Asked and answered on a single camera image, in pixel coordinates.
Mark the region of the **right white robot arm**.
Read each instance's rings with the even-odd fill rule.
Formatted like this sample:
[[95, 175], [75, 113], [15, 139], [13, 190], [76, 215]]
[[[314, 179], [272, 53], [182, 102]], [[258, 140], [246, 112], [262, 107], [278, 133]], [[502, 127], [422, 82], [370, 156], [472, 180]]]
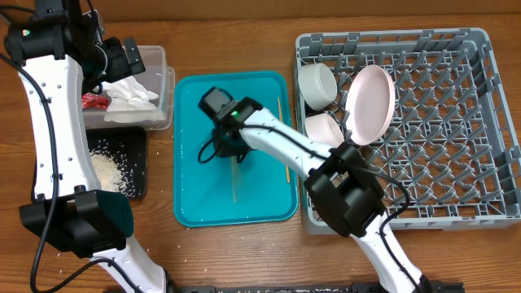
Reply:
[[210, 143], [216, 156], [226, 148], [239, 159], [250, 150], [262, 151], [298, 173], [319, 216], [337, 234], [358, 244], [385, 291], [433, 290], [390, 228], [392, 215], [383, 205], [381, 174], [369, 169], [355, 147], [312, 141], [251, 98], [207, 96], [199, 108], [215, 125]]

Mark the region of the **small pink plate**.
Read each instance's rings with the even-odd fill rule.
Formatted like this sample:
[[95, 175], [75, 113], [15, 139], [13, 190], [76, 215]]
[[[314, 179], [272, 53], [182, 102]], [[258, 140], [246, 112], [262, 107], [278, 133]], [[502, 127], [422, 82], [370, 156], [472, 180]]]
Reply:
[[304, 121], [307, 136], [331, 147], [338, 147], [344, 142], [344, 136], [335, 120], [326, 113], [309, 116]]

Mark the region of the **large white plate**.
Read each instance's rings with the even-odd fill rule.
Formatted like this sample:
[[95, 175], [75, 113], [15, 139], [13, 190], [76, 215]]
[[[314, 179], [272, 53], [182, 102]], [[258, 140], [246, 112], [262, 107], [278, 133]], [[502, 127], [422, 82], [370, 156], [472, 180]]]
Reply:
[[348, 90], [345, 127], [359, 146], [369, 145], [387, 131], [395, 109], [396, 92], [390, 74], [378, 65], [363, 68]]

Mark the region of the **wooden chopstick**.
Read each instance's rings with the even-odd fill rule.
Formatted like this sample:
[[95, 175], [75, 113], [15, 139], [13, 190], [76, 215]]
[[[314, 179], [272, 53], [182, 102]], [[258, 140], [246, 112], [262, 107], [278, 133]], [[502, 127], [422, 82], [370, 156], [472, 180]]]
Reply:
[[[282, 104], [281, 104], [280, 97], [277, 97], [277, 100], [278, 100], [278, 118], [283, 123], [284, 121], [283, 121]], [[289, 170], [289, 168], [287, 166], [285, 166], [285, 173], [286, 173], [287, 183], [289, 184], [289, 183], [291, 183], [291, 177], [290, 177], [290, 170]]]
[[231, 190], [233, 201], [237, 202], [237, 191], [236, 191], [236, 173], [237, 173], [237, 157], [230, 158], [230, 170], [231, 170]]

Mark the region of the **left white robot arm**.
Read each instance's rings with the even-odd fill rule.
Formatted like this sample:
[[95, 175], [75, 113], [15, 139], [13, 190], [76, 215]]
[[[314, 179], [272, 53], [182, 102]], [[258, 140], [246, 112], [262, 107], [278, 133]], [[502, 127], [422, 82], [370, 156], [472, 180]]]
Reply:
[[98, 12], [77, 1], [40, 0], [26, 23], [9, 27], [4, 46], [27, 94], [37, 153], [23, 226], [41, 245], [101, 266], [126, 292], [175, 291], [134, 237], [127, 197], [102, 189], [85, 132], [81, 97], [144, 71], [134, 39], [104, 38]]

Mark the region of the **small white bowl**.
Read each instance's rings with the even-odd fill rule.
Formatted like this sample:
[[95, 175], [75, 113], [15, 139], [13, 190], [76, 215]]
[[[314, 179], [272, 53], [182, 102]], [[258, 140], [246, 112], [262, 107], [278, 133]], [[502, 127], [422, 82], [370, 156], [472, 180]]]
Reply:
[[320, 111], [335, 101], [335, 76], [324, 63], [302, 66], [298, 70], [297, 80], [304, 101], [314, 111]]

